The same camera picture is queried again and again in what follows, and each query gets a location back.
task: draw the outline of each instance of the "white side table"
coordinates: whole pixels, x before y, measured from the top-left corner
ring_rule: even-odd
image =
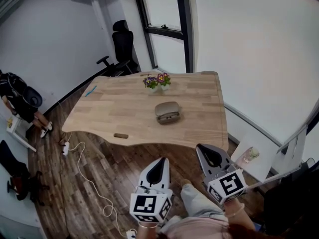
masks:
[[[243,137],[234,151],[231,160],[236,162],[250,147],[258,149],[259,157],[253,159],[249,163],[239,161],[238,165],[258,181],[264,182],[273,165],[278,146],[264,137],[261,133],[247,134]]]
[[[21,123],[21,119],[20,116],[12,116],[12,125],[9,127],[6,127],[6,131],[11,134],[17,141],[19,141],[24,147],[29,148],[31,150],[33,150],[34,152],[36,152],[36,149],[33,148],[29,143],[28,140],[22,136],[21,134],[19,134],[19,132],[16,130],[18,128],[18,126]]]

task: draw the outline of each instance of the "gray pants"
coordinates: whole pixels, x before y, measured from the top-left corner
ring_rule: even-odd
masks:
[[[207,217],[220,221],[228,221],[224,216],[224,212],[195,189],[193,185],[185,184],[180,195],[189,217]],[[174,216],[161,228],[160,232],[165,233],[171,225],[181,220],[182,218],[180,216]]]

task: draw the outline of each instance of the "flower vase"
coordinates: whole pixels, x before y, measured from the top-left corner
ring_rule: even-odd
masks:
[[[162,89],[163,91],[166,91],[166,90],[169,89],[169,86],[170,86],[170,84],[166,84],[165,86],[164,86],[164,85],[161,85],[160,87],[161,87],[161,89]]]
[[[151,93],[155,93],[157,90],[159,90],[159,86],[156,85],[155,88],[148,88],[150,90]]]

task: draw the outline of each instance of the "wooden floor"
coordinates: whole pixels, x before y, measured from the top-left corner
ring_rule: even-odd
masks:
[[[116,229],[115,215],[107,218],[102,214],[102,209],[108,202],[97,196],[93,186],[78,171],[77,162],[83,145],[69,152],[66,157],[61,155],[62,147],[59,142],[62,137],[67,140],[70,136],[63,134],[62,125],[85,89],[86,86],[72,94],[49,114],[48,118],[53,121],[54,129],[45,139],[40,139],[40,131],[37,129],[32,130],[28,136],[29,143],[37,149],[36,153],[29,150],[30,173],[34,175],[37,170],[42,171],[42,183],[50,186],[49,191],[41,193],[45,206],[36,204],[48,239],[64,239],[68,236],[62,191],[67,225],[73,239],[121,238]],[[174,215],[186,217],[180,198],[181,179],[191,180],[198,190],[207,195],[202,185],[203,174],[199,162],[191,148],[167,144],[123,147],[109,144],[102,138],[85,132],[72,133],[70,148],[82,141],[86,143],[86,148],[80,160],[80,169],[88,179],[94,181],[102,196],[113,201],[123,234],[131,228],[137,228],[137,223],[129,214],[129,206],[130,195],[135,190],[140,172],[159,157],[169,158],[170,188],[176,194],[169,218]],[[232,154],[235,148],[236,145],[230,141],[228,153]],[[241,197],[241,201],[245,203],[246,211],[251,217],[262,219],[263,198],[259,193],[249,192]]]

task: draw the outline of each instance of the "shoe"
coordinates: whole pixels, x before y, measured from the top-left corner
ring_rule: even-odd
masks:
[[[183,187],[184,185],[186,185],[186,184],[192,185],[192,183],[191,183],[190,180],[183,179],[183,180],[180,181],[180,185],[181,185],[182,187]]]
[[[52,131],[53,129],[53,123],[50,121],[48,126],[46,127],[47,130]]]
[[[46,134],[48,133],[48,130],[41,130],[41,135],[40,135],[40,137],[41,138],[44,138],[45,136],[46,136]]]

